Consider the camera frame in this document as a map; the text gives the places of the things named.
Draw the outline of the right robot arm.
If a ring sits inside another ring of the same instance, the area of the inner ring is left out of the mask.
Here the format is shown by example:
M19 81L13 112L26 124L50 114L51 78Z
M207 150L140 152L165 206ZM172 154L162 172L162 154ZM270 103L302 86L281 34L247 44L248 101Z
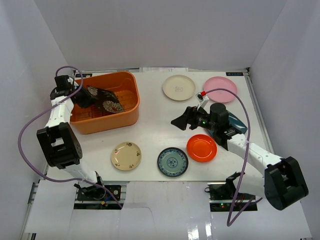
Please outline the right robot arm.
M224 188L229 198L236 200L246 193L266 198L281 211L309 194L298 161L291 156L280 157L250 143L246 135L230 124L229 112L224 104L212 104L210 112L202 107L188 106L171 124L183 131L197 127L211 131L219 146L246 160L261 173L261 178L241 177L239 172L227 177Z

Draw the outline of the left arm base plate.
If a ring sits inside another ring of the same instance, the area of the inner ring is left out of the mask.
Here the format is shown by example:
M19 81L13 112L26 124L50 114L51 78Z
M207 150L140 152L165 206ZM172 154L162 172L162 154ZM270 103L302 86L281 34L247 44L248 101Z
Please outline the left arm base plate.
M104 187L113 194L121 206L116 203L107 191L103 190L98 197L91 197L78 190L73 208L75 210L120 210L126 197L125 187L119 184L107 184Z

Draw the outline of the dark teal plate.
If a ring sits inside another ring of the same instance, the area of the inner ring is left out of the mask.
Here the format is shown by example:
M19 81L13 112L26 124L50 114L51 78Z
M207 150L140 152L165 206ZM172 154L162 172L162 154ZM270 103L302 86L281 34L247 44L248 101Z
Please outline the dark teal plate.
M248 127L239 118L227 110L211 112L209 115L212 122L212 130L206 129L206 131L212 139L214 138L214 133L217 133L218 130L234 128L241 134L245 134L248 130Z

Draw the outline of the pink round plate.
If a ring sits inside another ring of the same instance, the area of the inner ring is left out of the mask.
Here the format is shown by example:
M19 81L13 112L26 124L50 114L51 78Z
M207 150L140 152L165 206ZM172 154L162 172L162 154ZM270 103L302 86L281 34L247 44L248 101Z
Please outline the pink round plate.
M235 100L234 94L238 94L236 84L230 79L222 76L209 78L203 85L203 90L207 93L208 98L216 103L229 103Z

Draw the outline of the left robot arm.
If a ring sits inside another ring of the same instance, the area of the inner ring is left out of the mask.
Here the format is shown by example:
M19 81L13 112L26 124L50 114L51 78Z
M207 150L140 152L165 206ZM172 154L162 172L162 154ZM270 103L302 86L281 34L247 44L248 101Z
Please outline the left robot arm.
M90 107L95 98L68 75L54 78L56 87L50 93L52 110L44 128L36 133L48 165L79 179L74 186L85 196L100 200L106 195L99 174L82 161L83 151L71 126L75 104Z

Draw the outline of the blue white patterned plate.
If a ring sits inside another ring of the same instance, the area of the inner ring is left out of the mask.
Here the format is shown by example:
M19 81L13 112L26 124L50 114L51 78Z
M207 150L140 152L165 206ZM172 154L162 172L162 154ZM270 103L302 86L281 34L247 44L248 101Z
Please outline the blue white patterned plate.
M186 153L177 147L163 149L157 157L159 171L169 178L182 176L189 167L189 159Z

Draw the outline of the orange round plate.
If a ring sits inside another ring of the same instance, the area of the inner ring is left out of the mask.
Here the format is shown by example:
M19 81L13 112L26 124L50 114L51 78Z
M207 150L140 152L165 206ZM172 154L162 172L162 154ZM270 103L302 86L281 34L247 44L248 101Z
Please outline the orange round plate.
M205 134L192 136L186 144L186 149L188 155L199 163L212 161L218 153L216 142Z

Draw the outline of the black floral square plate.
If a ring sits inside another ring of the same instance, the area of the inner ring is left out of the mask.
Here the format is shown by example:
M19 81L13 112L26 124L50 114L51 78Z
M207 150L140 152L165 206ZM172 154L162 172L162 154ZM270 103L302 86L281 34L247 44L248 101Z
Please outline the black floral square plate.
M88 92L96 98L95 106L103 111L110 114L118 114L124 112L124 107L121 105L119 99L113 91L106 89L88 86Z

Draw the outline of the beige floral round plate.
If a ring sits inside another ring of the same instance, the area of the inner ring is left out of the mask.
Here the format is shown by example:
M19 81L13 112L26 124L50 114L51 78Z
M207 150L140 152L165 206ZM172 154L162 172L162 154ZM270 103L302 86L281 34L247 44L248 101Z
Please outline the beige floral round plate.
M120 171L130 171L136 168L142 159L142 152L133 142L118 144L111 154L111 162Z

